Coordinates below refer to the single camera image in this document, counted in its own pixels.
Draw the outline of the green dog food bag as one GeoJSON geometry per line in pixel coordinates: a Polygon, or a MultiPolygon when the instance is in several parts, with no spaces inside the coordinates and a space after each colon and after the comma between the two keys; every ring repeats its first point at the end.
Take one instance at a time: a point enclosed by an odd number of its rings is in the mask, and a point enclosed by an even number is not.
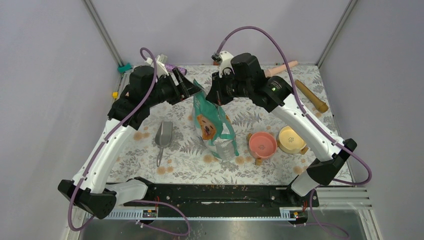
{"type": "Polygon", "coordinates": [[[228,162],[239,156],[236,133],[230,119],[221,106],[206,99],[206,91],[196,80],[193,84],[200,92],[193,96],[191,116],[196,133],[212,155],[228,162]]]}

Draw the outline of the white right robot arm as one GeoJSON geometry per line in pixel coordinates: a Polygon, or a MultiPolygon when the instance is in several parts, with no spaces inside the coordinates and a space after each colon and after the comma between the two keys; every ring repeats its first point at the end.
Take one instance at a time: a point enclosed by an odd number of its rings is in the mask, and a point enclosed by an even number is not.
{"type": "Polygon", "coordinates": [[[212,59],[219,64],[219,71],[212,74],[211,89],[206,97],[209,102],[222,106],[234,98],[248,98],[290,126],[314,152],[316,159],[289,184],[287,201],[299,206],[312,189],[332,182],[357,143],[331,133],[296,99],[288,82],[279,76],[266,77],[254,55],[233,56],[222,51],[215,53],[212,59]]]}

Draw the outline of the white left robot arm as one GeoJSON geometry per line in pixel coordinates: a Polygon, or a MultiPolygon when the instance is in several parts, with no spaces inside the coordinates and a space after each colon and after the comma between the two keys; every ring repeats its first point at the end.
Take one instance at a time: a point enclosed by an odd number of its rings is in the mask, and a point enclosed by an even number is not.
{"type": "Polygon", "coordinates": [[[154,75],[152,66],[137,66],[129,74],[128,84],[112,104],[103,133],[92,153],[71,180],[63,179],[58,190],[74,206],[104,219],[118,205],[138,200],[148,206],[155,192],[147,180],[135,177],[126,182],[108,184],[110,172],[126,142],[150,115],[150,109],[167,102],[180,103],[201,91],[177,68],[173,74],[154,75]]]}

